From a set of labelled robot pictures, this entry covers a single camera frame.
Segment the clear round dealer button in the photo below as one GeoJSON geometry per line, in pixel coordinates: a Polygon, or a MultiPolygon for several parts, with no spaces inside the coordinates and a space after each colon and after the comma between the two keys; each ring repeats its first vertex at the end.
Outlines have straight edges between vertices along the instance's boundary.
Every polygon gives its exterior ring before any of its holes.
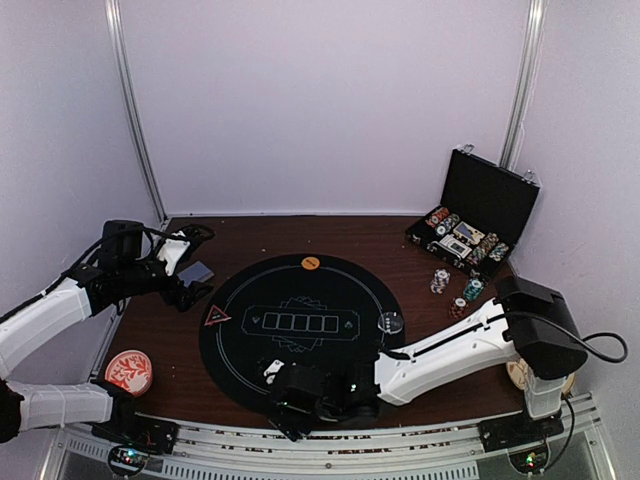
{"type": "Polygon", "coordinates": [[[388,335],[395,335],[404,329],[404,319],[398,312],[384,312],[377,320],[379,330],[388,335]]]}

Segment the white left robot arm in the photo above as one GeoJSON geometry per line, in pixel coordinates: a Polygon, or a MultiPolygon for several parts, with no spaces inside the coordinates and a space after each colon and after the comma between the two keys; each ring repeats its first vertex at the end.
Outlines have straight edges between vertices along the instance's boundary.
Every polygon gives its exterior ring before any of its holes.
{"type": "Polygon", "coordinates": [[[52,338],[109,306],[148,293],[184,312],[210,292],[186,284],[179,264],[211,234],[197,225],[166,234],[139,224],[105,233],[45,290],[1,317],[1,440],[31,429],[76,423],[100,424],[123,444],[146,438],[134,397],[105,380],[77,385],[30,385],[11,380],[12,371],[52,338]]]}

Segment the red triangular all-in marker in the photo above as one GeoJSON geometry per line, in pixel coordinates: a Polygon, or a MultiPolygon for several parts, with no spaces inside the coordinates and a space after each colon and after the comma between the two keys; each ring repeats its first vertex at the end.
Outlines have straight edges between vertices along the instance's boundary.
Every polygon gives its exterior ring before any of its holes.
{"type": "Polygon", "coordinates": [[[203,326],[212,327],[216,324],[226,322],[230,319],[231,317],[224,310],[216,305],[211,305],[206,312],[203,326]]]}

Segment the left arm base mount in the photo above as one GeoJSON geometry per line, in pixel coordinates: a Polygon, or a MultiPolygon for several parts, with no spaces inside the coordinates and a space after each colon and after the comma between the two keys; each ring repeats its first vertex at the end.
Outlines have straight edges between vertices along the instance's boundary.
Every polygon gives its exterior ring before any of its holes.
{"type": "Polygon", "coordinates": [[[135,397],[106,380],[92,380],[92,386],[105,390],[112,400],[112,411],[105,422],[90,422],[93,436],[115,443],[107,454],[107,466],[117,478],[140,474],[152,455],[171,454],[179,426],[168,420],[141,416],[135,397]]]}

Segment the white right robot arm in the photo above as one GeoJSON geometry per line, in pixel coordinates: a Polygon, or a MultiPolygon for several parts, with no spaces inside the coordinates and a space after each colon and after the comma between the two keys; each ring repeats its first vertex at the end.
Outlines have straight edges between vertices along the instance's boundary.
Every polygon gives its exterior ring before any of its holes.
{"type": "Polygon", "coordinates": [[[519,440],[535,440],[561,408],[567,377],[588,357],[564,296],[518,276],[458,323],[399,349],[379,350],[342,372],[282,364],[271,379],[267,419],[289,440],[319,423],[368,426],[395,407],[478,371],[523,359],[526,409],[513,419],[519,440]]]}

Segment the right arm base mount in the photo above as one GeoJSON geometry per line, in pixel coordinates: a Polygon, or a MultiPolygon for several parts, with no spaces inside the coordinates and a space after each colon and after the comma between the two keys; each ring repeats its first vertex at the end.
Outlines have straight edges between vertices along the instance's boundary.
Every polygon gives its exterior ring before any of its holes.
{"type": "Polygon", "coordinates": [[[518,473],[542,474],[552,463],[548,440],[564,432],[561,411],[534,420],[526,410],[483,420],[478,425],[486,453],[505,450],[511,467],[518,473]]]}

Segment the yellow big blind button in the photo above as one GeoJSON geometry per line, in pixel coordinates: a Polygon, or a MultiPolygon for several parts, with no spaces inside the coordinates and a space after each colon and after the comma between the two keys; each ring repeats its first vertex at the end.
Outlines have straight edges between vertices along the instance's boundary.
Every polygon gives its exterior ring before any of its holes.
{"type": "Polygon", "coordinates": [[[316,256],[306,256],[301,261],[301,266],[308,271],[316,270],[320,267],[320,259],[316,256]]]}

